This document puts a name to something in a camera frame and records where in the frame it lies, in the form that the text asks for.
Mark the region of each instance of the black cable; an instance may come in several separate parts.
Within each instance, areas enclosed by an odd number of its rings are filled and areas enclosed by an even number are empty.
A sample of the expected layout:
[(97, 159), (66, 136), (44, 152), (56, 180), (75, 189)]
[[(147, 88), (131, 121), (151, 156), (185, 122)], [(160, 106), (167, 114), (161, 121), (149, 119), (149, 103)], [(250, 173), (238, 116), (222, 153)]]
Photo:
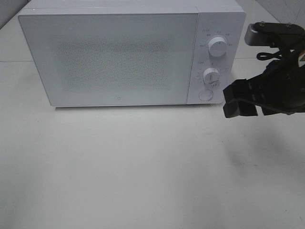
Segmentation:
[(257, 54), (256, 58), (260, 61), (267, 61), (270, 60), (272, 58), (277, 58), (279, 60), (282, 59), (282, 54), (285, 52), (290, 52), (291, 48), (293, 46), (295, 46), (296, 44), (300, 43), (300, 42), (304, 42), (305, 41), (305, 34), (303, 34), (298, 40), (296, 40), (295, 42), (291, 43), (290, 45), (288, 45), (287, 47), (285, 47), (284, 49), (277, 51), (275, 53), (269, 53), (269, 52), (260, 52)]

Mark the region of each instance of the round button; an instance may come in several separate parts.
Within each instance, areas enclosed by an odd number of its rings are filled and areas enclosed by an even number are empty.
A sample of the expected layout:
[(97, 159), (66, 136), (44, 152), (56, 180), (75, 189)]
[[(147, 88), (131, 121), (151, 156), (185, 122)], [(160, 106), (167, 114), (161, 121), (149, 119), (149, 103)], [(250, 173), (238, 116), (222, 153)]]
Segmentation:
[(214, 37), (208, 44), (209, 53), (214, 57), (220, 57), (227, 52), (227, 41), (223, 37)]
[(203, 81), (205, 84), (215, 87), (219, 85), (220, 74), (216, 68), (208, 68), (203, 72)]
[(204, 90), (199, 92), (199, 99), (202, 101), (209, 101), (213, 98), (213, 92), (211, 90)]

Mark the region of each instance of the white wall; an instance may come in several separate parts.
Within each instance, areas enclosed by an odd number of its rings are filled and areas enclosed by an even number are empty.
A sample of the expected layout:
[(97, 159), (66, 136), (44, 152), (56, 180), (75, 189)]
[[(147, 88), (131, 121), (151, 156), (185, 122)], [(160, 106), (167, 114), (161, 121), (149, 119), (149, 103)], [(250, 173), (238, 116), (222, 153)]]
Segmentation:
[(0, 28), (2, 28), (28, 0), (0, 0)]
[(257, 0), (281, 23), (305, 27), (305, 0)]

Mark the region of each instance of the microwave top panel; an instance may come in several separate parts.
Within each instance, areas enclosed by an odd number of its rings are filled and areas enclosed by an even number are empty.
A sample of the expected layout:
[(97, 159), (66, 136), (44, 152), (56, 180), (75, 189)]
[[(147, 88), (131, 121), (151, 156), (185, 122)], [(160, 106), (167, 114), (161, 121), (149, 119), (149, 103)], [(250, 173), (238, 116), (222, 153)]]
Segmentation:
[(164, 13), (175, 13), (179, 8), (183, 8), (181, 13), (185, 13), (186, 8), (190, 8), (190, 13), (195, 12), (243, 12), (243, 9), (234, 0), (32, 0), (24, 9), (57, 9), (57, 8), (116, 8), (113, 13), (141, 13), (140, 10), (150, 8), (154, 13), (154, 8), (164, 8)]

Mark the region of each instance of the timer knob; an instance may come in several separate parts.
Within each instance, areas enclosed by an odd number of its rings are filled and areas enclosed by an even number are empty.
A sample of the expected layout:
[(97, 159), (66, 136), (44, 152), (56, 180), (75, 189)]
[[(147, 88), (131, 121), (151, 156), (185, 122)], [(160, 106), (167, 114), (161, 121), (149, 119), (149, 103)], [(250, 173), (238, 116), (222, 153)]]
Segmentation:
[(227, 52), (227, 41), (223, 37), (214, 37), (208, 43), (209, 53), (214, 57), (220, 57)]
[(216, 68), (208, 68), (203, 72), (203, 81), (210, 86), (219, 85), (220, 74)]

